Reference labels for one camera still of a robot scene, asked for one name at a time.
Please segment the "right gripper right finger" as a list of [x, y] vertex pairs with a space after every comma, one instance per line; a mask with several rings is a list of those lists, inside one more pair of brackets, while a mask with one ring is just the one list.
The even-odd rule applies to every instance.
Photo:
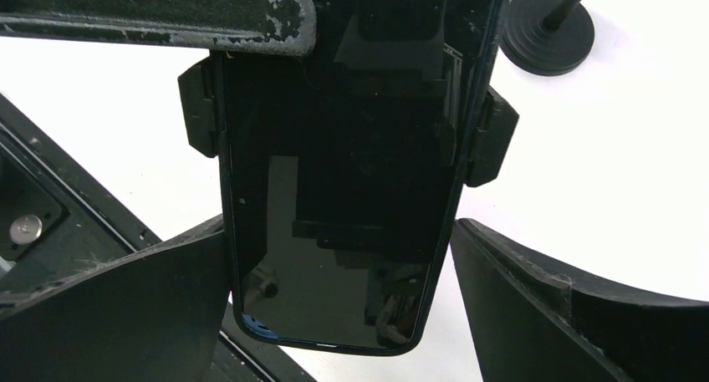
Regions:
[[599, 277], [458, 220], [451, 254], [486, 381], [705, 381], [708, 305]]

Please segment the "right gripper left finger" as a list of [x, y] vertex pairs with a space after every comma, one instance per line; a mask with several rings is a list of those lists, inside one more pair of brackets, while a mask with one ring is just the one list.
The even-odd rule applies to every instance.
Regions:
[[205, 381], [227, 306], [223, 221], [1, 295], [4, 381]]

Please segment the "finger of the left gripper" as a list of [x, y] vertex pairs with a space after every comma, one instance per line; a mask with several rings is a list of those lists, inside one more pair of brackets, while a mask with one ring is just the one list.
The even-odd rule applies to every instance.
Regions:
[[313, 0], [1, 0], [8, 37], [304, 56]]

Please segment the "black phone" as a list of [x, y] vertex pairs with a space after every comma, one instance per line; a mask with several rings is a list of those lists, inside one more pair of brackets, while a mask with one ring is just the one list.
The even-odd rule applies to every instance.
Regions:
[[265, 344], [421, 341], [509, 0], [311, 0], [302, 58], [214, 56], [233, 314]]

